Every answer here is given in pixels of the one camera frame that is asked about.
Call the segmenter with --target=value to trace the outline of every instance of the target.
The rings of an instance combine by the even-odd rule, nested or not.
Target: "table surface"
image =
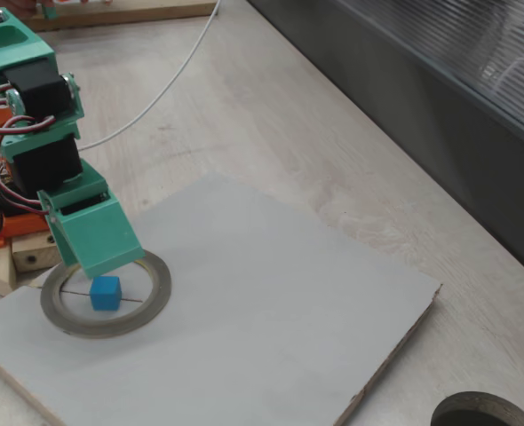
[[[144,107],[205,21],[44,35],[82,87],[81,144]],[[428,425],[459,391],[524,409],[524,268],[244,0],[224,2],[187,71],[144,120],[84,157],[129,217],[215,170],[444,284],[349,424]],[[0,425],[44,423],[0,380]]]

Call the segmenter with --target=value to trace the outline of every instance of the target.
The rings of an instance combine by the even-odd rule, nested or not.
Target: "green robot arm segment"
[[[75,140],[83,107],[72,75],[59,75],[54,51],[4,8],[0,9],[0,84],[11,83],[14,115],[57,121],[47,130],[4,138],[2,154],[18,188],[37,196],[66,265],[89,277],[144,256],[106,180],[81,160]]]

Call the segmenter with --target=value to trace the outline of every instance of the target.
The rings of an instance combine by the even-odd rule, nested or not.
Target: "small blue block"
[[[94,311],[117,311],[122,300],[118,277],[96,277],[91,285],[91,303]]]

